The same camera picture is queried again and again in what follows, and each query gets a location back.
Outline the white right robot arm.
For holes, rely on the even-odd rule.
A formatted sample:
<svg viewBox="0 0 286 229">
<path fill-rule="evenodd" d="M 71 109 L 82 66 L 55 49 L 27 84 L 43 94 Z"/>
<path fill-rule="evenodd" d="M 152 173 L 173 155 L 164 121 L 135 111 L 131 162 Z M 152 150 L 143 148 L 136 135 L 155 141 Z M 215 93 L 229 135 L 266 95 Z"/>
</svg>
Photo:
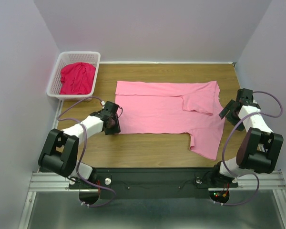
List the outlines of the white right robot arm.
<svg viewBox="0 0 286 229">
<path fill-rule="evenodd" d="M 255 92 L 239 89 L 235 100 L 231 100 L 219 117 L 230 122 L 237 131 L 246 135 L 234 158 L 222 160 L 210 174 L 215 186 L 231 184 L 247 173 L 271 174 L 276 166 L 283 144 L 283 136 L 274 133 L 265 123 L 266 115 L 254 100 Z"/>
</svg>

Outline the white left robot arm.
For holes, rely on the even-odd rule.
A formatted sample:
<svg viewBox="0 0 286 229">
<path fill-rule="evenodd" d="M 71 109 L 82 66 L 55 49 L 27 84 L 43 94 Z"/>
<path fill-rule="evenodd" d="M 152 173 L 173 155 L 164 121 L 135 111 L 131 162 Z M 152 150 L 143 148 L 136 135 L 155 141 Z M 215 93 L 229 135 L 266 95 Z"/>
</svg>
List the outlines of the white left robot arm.
<svg viewBox="0 0 286 229">
<path fill-rule="evenodd" d="M 107 101 L 101 102 L 102 109 L 91 113 L 83 121 L 75 120 L 75 125 L 59 130 L 52 129 L 46 138 L 38 165 L 62 177 L 74 176 L 80 144 L 87 146 L 89 137 L 104 132 L 106 135 L 120 133 L 118 120 L 119 105 Z"/>
</svg>

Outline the light pink t shirt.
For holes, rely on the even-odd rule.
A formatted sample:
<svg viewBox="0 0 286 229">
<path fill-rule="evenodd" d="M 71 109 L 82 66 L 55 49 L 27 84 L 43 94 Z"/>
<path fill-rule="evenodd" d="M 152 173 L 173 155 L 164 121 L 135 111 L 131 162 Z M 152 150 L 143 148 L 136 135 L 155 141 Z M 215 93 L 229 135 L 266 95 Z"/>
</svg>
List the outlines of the light pink t shirt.
<svg viewBox="0 0 286 229">
<path fill-rule="evenodd" d="M 207 83 L 118 81 L 115 102 L 123 109 L 121 134 L 190 135 L 189 149 L 216 160 L 224 130 L 220 88 Z"/>
</svg>

